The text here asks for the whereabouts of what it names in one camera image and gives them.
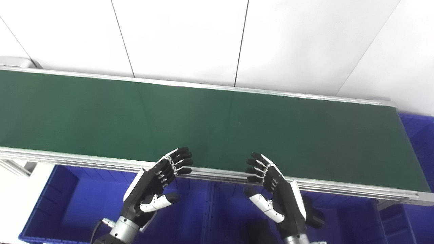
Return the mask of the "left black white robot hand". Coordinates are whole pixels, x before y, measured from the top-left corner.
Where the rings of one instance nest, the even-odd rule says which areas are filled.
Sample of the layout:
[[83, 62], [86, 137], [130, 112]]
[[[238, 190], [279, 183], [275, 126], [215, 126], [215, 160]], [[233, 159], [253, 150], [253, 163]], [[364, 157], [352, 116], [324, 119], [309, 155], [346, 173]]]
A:
[[142, 229], [157, 210], [177, 203], [180, 194], [164, 194], [164, 187], [171, 184], [177, 176], [191, 173], [191, 157], [188, 147], [177, 148], [162, 156], [149, 170], [141, 169], [124, 195], [121, 221], [130, 221]]

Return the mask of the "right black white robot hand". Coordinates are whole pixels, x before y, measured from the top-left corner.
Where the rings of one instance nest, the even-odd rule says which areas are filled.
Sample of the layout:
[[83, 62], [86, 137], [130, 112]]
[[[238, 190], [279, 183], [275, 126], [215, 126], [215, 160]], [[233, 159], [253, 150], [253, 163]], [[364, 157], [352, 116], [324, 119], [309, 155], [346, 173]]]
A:
[[244, 188], [245, 196], [275, 222], [286, 244], [308, 244], [307, 212], [297, 182], [288, 182], [277, 165], [263, 154], [253, 152], [246, 162], [250, 165], [245, 170], [248, 182], [261, 183], [272, 199], [267, 200], [252, 186]]

